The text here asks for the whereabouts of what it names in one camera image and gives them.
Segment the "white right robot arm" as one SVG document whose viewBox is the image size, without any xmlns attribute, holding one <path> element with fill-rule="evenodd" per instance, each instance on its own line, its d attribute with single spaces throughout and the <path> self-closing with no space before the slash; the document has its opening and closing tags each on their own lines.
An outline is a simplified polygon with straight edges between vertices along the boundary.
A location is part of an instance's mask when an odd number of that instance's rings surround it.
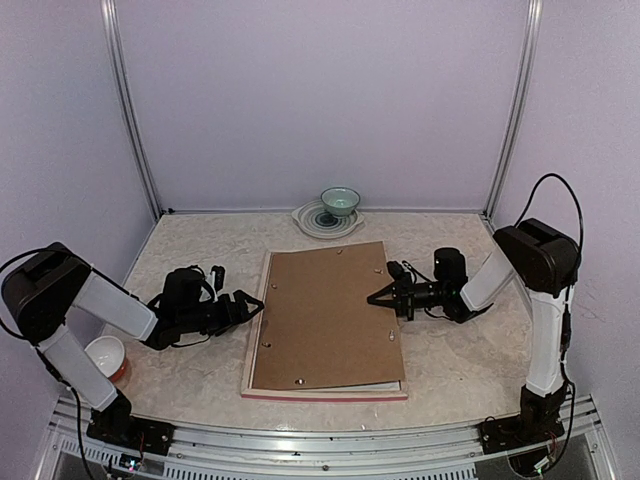
<svg viewBox="0 0 640 480">
<path fill-rule="evenodd" d="M 391 283 L 367 302 L 408 321 L 418 310 L 439 308 L 446 319 L 463 324 L 488 311 L 501 291 L 520 279 L 531 304 L 533 343 L 511 433 L 518 442 L 531 444 L 558 422 L 569 385 L 563 367 L 581 245 L 534 218 L 495 231 L 493 240 L 494 250 L 474 276 L 468 276 L 464 255 L 453 247 L 435 251 L 433 278 L 408 262 L 390 261 Z"/>
</svg>

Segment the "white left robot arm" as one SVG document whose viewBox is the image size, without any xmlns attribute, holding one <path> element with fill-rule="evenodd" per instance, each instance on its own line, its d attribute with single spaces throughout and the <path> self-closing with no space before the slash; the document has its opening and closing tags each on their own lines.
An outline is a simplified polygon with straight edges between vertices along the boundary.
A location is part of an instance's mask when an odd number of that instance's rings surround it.
<svg viewBox="0 0 640 480">
<path fill-rule="evenodd" d="M 15 323 L 6 333 L 29 343 L 52 376 L 90 405 L 92 425 L 121 445 L 139 436 L 139 421 L 68 327 L 70 311 L 81 310 L 162 351 L 185 347 L 185 335 L 208 341 L 264 309 L 242 290 L 221 293 L 220 266 L 209 273 L 198 266 L 178 268 L 166 276 L 160 294 L 143 302 L 60 242 L 16 255 L 1 273 L 1 298 Z"/>
</svg>

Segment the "green ceramic bowl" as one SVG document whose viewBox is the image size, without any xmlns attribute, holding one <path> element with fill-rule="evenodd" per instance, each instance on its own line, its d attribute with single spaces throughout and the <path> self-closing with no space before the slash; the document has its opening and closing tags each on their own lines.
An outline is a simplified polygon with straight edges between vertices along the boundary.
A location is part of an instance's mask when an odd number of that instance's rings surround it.
<svg viewBox="0 0 640 480">
<path fill-rule="evenodd" d="M 333 216 L 346 217 L 351 215 L 360 204 L 358 192 L 346 187 L 332 187 L 320 195 L 324 209 Z"/>
</svg>

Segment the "white bowl orange outside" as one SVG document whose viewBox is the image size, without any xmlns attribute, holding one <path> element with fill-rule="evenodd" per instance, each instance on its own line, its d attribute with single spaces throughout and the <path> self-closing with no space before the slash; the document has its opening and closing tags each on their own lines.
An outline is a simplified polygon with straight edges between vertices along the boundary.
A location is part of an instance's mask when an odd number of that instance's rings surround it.
<svg viewBox="0 0 640 480">
<path fill-rule="evenodd" d="M 126 373 L 128 359 L 123 342 L 115 336 L 101 336 L 85 347 L 85 352 L 112 383 Z"/>
</svg>

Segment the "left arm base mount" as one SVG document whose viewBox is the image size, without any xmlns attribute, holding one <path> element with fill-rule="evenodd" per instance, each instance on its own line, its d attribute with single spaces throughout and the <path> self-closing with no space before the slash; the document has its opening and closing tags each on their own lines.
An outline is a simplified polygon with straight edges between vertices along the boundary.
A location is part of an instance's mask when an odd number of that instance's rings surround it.
<svg viewBox="0 0 640 480">
<path fill-rule="evenodd" d="M 133 416 L 129 399 L 115 389 L 115 399 L 102 411 L 91 409 L 87 436 L 107 444 L 167 456 L 176 427 L 168 422 Z"/>
</svg>

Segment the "right aluminium corner post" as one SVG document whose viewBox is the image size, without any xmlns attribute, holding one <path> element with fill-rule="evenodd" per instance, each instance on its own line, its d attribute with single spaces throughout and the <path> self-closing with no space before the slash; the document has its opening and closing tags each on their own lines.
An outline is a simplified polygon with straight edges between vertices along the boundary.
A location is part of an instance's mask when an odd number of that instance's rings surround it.
<svg viewBox="0 0 640 480">
<path fill-rule="evenodd" d="M 508 170 L 525 112 L 528 91 L 534 70 L 543 4 L 544 2 L 542 0 L 530 0 L 528 2 L 523 45 L 516 75 L 515 89 L 499 152 L 497 167 L 483 210 L 484 217 L 489 221 L 491 221 L 496 214 L 502 192 L 506 185 Z"/>
</svg>

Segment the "aluminium corner post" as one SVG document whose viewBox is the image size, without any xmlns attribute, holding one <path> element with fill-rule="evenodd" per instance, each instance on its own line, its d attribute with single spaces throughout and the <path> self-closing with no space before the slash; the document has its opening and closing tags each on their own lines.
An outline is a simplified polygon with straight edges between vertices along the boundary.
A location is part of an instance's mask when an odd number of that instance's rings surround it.
<svg viewBox="0 0 640 480">
<path fill-rule="evenodd" d="M 116 93 L 121 108 L 126 134 L 133 153 L 134 165 L 140 177 L 144 196 L 155 221 L 163 209 L 151 168 L 144 149 L 138 120 L 130 91 L 123 44 L 119 31 L 117 4 L 114 0 L 101 0 L 100 10 L 106 35 L 107 49 L 113 70 Z"/>
<path fill-rule="evenodd" d="M 496 214 L 502 192 L 506 185 L 508 170 L 525 112 L 528 91 L 534 70 L 543 4 L 544 2 L 542 0 L 530 0 L 528 2 L 523 45 L 516 75 L 515 89 L 499 152 L 497 167 L 483 210 L 484 217 L 489 221 L 491 221 Z"/>
</svg>

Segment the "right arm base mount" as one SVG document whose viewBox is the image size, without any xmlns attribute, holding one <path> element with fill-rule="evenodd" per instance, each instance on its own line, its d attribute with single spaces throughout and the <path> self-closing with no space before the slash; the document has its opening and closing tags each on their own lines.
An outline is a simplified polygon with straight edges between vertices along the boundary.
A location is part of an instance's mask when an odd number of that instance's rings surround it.
<svg viewBox="0 0 640 480">
<path fill-rule="evenodd" d="M 483 453 L 508 451 L 563 436 L 565 429 L 560 408 L 566 394 L 565 385 L 546 396 L 539 396 L 523 386 L 518 414 L 500 419 L 487 417 L 478 425 Z"/>
</svg>

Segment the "left aluminium corner post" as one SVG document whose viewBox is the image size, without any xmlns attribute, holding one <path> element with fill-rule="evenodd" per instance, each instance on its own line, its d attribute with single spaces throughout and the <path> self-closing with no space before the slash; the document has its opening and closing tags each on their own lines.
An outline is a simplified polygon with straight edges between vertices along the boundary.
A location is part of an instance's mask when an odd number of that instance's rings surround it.
<svg viewBox="0 0 640 480">
<path fill-rule="evenodd" d="M 119 31 L 117 4 L 114 0 L 101 0 L 100 10 L 106 35 L 107 49 L 113 70 L 116 93 L 121 108 L 126 134 L 133 153 L 134 165 L 140 177 L 144 196 L 155 221 L 163 209 L 151 168 L 144 149 L 138 120 L 130 91 L 123 44 Z"/>
</svg>

